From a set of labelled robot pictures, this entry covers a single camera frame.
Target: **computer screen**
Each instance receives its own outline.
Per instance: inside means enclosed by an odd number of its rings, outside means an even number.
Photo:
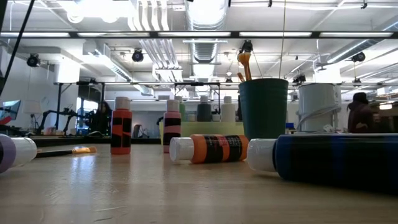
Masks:
[[[2,110],[0,110],[0,120],[10,116],[12,120],[17,119],[20,100],[6,101],[2,103]]]

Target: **wooden table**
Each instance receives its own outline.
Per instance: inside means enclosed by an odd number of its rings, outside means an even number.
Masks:
[[[175,165],[159,145],[96,147],[0,174],[0,223],[398,223],[390,195],[286,182],[245,162]]]

